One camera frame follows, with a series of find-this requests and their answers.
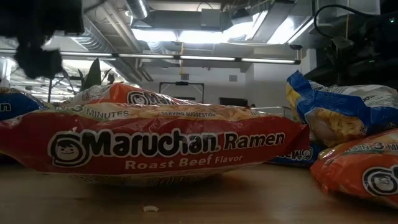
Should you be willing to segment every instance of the ramen package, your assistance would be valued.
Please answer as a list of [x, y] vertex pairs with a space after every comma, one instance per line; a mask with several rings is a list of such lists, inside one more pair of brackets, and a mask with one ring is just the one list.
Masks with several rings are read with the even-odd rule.
[[48, 104], [28, 93], [14, 88], [0, 87], [0, 120], [14, 118], [47, 107]]
[[308, 148], [308, 135], [287, 118], [221, 105], [95, 103], [0, 122], [0, 148], [25, 166], [118, 185], [202, 179]]
[[179, 100], [167, 95], [143, 90], [123, 83], [95, 85], [67, 100], [63, 105], [88, 103], [134, 103], [138, 105], [182, 105], [197, 104], [194, 101]]
[[329, 147], [398, 124], [398, 92], [387, 86], [328, 88], [297, 71], [287, 79], [286, 94], [295, 117]]
[[329, 148], [311, 167], [323, 190], [398, 208], [398, 129]]
[[296, 149], [289, 154], [279, 155], [269, 161], [271, 164], [280, 164], [288, 166], [310, 167], [325, 146], [317, 142], [310, 142], [310, 147], [305, 149]]

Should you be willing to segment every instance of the orange ramen package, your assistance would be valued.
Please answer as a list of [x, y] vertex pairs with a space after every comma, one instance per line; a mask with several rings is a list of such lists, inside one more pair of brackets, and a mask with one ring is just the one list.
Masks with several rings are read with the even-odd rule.
[[194, 101], [179, 100], [167, 95], [143, 90], [123, 83], [95, 85], [83, 90], [67, 100], [63, 105], [82, 105], [88, 103], [134, 103], [138, 105], [185, 105], [197, 104]]
[[398, 129], [326, 149], [311, 172], [325, 191], [398, 208]]
[[221, 105], [94, 103], [0, 122], [0, 148], [40, 172], [151, 186], [198, 180], [308, 148], [287, 118]]

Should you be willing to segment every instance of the ceiling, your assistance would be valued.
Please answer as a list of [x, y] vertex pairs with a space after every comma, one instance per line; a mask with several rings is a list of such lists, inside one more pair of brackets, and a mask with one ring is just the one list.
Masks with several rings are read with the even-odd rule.
[[[98, 1], [83, 0], [83, 8], [92, 6]], [[232, 34], [231, 30], [234, 27], [234, 22], [239, 21], [236, 17], [240, 19], [250, 17], [252, 21], [250, 23], [246, 22], [245, 28], [241, 26], [237, 29], [238, 32], [245, 30], [244, 35], [238, 37], [228, 36], [227, 43], [219, 43], [213, 38], [203, 37], [198, 39], [207, 42], [206, 44], [189, 41], [185, 41], [182, 44], [181, 42], [172, 41], [163, 42], [161, 40], [165, 36], [160, 34], [153, 34], [150, 37], [158, 38], [163, 53], [168, 54], [180, 54], [183, 52], [184, 55], [300, 59], [304, 55], [298, 54], [285, 43], [310, 20], [313, 7], [320, 7], [330, 3], [341, 3], [340, 0], [211, 0], [207, 3], [199, 0], [147, 0], [145, 2], [148, 5], [149, 15], [142, 20], [132, 20], [126, 0], [107, 0], [105, 4], [87, 12], [83, 16], [86, 31], [82, 37], [56, 36], [46, 44], [45, 48], [74, 52], [154, 53], [154, 49], [149, 47], [145, 39], [138, 40], [140, 38], [134, 34], [132, 28], [167, 31], [180, 40], [183, 32], [187, 31], [187, 27], [189, 30], [200, 29], [199, 31], [204, 31], [212, 29], [212, 32], [214, 32], [215, 26], [218, 31], [223, 31], [222, 35]], [[368, 12], [376, 8], [374, 4], [367, 3], [364, 6], [361, 2], [363, 1], [351, 0], [353, 5], [357, 4], [362, 9], [365, 7]], [[246, 16], [237, 13], [243, 9], [246, 9]], [[338, 16], [337, 14], [337, 12], [326, 12], [321, 20], [328, 21], [328, 19]], [[291, 44], [313, 47], [312, 43], [314, 42], [318, 44], [322, 41], [327, 42], [318, 34], [311, 33], [311, 29], [312, 26], [306, 27], [304, 32], [298, 35]], [[14, 49], [16, 47], [17, 43], [15, 41], [0, 39], [0, 48]], [[83, 73], [87, 73], [91, 62], [94, 60], [93, 58], [69, 59], [74, 60], [65, 60], [64, 66], [69, 75], [73, 77], [79, 77], [78, 69]], [[172, 60], [136, 60], [134, 58], [114, 58], [113, 60], [101, 61], [101, 70], [106, 71], [113, 68], [117, 82], [136, 83], [138, 85], [143, 82], [161, 82], [161, 76], [155, 72], [162, 70], [156, 68], [176, 68], [181, 66], [189, 68], [187, 69], [189, 71], [192, 71], [193, 68], [238, 68], [240, 72], [244, 73], [249, 68], [250, 63], [202, 60], [184, 60], [180, 63]], [[16, 66], [12, 68], [12, 87], [28, 90], [39, 98], [46, 100], [49, 91], [49, 80], [26, 80], [22, 71], [14, 71], [16, 68]], [[65, 81], [60, 81], [58, 78], [53, 81], [57, 82], [57, 86], [52, 90], [52, 101], [63, 101], [73, 96], [72, 88]], [[72, 85], [74, 90], [78, 91], [80, 81], [72, 81]]]

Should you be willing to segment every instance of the table surface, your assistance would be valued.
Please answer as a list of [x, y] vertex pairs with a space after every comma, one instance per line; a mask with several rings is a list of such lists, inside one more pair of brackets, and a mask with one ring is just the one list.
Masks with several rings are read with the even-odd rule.
[[[146, 205], [159, 212], [144, 213]], [[398, 212], [325, 195], [307, 169], [262, 164], [191, 185], [138, 189], [0, 167], [0, 223], [398, 223]]]

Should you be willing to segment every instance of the wooden table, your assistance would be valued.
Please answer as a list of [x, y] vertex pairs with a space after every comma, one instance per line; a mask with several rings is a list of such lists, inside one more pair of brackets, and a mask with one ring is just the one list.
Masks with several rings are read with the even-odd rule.
[[[146, 205], [160, 210], [144, 213]], [[293, 167], [263, 164], [173, 189], [137, 189], [2, 166], [0, 223], [398, 223], [398, 212], [325, 195], [309, 170]]]

